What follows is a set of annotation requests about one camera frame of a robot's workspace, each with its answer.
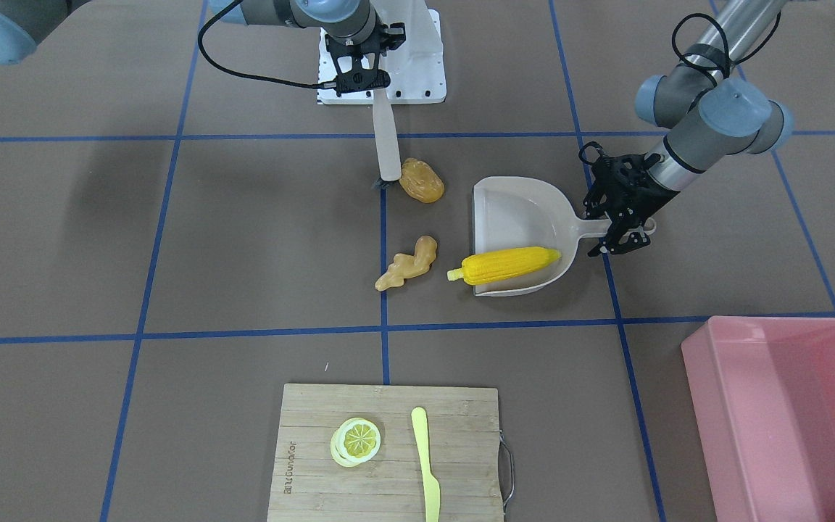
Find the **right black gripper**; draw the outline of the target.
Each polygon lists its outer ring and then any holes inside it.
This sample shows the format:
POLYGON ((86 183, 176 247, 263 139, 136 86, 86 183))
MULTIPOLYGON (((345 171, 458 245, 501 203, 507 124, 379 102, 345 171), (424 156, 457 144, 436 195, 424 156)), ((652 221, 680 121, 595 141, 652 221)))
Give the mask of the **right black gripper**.
POLYGON ((333 91, 336 96, 342 96, 389 87, 391 77, 381 69, 380 56, 397 50, 406 40, 407 26, 401 21, 391 25, 377 21, 367 39, 361 43, 345 44, 333 36, 325 36, 325 47, 336 76, 332 80, 322 80, 319 90, 333 91))

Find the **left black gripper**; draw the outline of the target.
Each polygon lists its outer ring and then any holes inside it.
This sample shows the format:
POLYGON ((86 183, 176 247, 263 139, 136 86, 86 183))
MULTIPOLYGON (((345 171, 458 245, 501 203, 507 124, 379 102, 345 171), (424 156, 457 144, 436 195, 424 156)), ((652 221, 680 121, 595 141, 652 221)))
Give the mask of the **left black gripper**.
POLYGON ((649 169, 662 162, 662 155, 612 157, 599 143, 590 141, 581 146, 578 157, 589 169, 584 218, 610 219, 610 227, 587 255, 626 254, 648 247, 650 235, 656 231, 652 216, 678 195, 650 175, 649 169))

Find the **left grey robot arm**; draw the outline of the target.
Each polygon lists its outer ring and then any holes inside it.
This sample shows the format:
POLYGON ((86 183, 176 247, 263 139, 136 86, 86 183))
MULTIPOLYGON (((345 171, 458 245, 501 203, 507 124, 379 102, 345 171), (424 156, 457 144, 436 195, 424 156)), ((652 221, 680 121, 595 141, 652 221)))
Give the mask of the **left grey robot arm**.
POLYGON ((669 74, 646 79, 635 96, 640 119, 665 136, 644 153, 614 156, 599 143, 580 148, 592 185, 583 199, 587 220, 609 228, 590 257, 625 254, 649 244, 647 222, 726 156, 775 151, 789 139, 793 115, 738 74, 774 36, 784 2, 729 1, 716 16, 688 14, 709 29, 696 43, 670 46, 678 62, 669 74))

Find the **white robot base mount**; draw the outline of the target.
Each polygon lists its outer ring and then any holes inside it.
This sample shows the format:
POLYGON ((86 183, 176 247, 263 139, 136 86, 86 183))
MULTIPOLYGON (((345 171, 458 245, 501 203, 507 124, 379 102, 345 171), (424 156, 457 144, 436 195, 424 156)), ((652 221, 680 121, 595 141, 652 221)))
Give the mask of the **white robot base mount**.
MULTIPOLYGON (((380 66, 391 77, 386 88, 391 104, 437 104, 447 93, 444 47, 440 16, 426 1, 370 1, 378 20, 385 25, 403 22, 405 41, 397 50, 388 50, 380 66)), ((337 75, 327 50, 327 33, 320 29, 318 80, 337 75)), ((333 89, 316 92, 322 105, 369 105, 372 91, 338 95, 333 89)))

